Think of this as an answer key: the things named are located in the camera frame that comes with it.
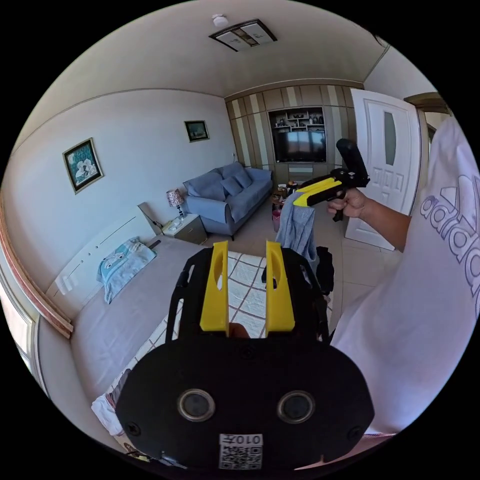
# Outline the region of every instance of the camera lens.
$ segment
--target camera lens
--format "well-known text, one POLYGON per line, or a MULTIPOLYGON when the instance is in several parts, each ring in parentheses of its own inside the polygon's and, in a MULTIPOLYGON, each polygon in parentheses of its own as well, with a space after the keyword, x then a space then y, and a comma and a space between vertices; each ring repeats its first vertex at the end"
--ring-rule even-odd
POLYGON ((204 422, 214 414, 215 402, 206 391, 193 388, 180 395, 178 411, 191 422, 204 422))
POLYGON ((315 410, 315 402, 306 391, 295 390, 278 402, 278 417, 288 424, 300 424, 308 420, 315 410))

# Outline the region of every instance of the lamp shade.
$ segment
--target lamp shade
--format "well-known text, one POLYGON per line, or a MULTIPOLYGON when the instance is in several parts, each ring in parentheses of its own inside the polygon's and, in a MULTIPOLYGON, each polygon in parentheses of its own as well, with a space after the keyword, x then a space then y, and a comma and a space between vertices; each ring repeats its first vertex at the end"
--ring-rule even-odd
POLYGON ((166 199, 168 200, 168 204, 171 207, 178 207, 184 202, 184 198, 182 197, 180 190, 178 188, 169 190, 166 193, 166 199))

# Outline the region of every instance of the white cloth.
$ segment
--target white cloth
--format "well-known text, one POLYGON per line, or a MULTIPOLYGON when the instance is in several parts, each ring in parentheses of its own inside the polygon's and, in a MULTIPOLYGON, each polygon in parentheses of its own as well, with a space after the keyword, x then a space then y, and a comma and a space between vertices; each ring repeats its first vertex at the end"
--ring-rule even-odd
POLYGON ((110 435, 120 435, 123 432, 115 410, 105 398, 105 395, 100 395, 91 404, 91 409, 110 435))
POLYGON ((396 268, 343 313, 332 346, 362 371, 375 416, 397 433, 444 387, 480 314, 480 174, 454 118, 432 141, 428 182, 396 268))

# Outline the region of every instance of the label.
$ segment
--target label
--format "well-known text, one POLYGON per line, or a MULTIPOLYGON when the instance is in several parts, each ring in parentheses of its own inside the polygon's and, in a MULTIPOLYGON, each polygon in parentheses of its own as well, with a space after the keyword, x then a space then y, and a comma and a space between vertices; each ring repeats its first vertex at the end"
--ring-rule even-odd
POLYGON ((220 459, 218 468, 223 470, 260 470, 264 438, 253 435, 220 434, 220 459))

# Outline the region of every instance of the ceiling light fixture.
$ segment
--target ceiling light fixture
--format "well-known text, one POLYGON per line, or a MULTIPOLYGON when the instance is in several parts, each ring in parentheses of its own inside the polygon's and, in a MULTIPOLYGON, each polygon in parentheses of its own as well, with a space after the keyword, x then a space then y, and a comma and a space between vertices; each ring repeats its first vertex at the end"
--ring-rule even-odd
MULTIPOLYGON (((219 17, 223 17, 223 15, 214 15, 213 23, 215 23, 215 20, 218 20, 219 17)), ((235 52, 277 41, 274 34, 258 19, 244 21, 229 28, 224 28, 210 35, 210 38, 226 45, 235 52)))
POLYGON ((224 29, 229 24, 227 17, 221 13, 216 13, 211 19, 213 20, 213 24, 219 29, 224 29))

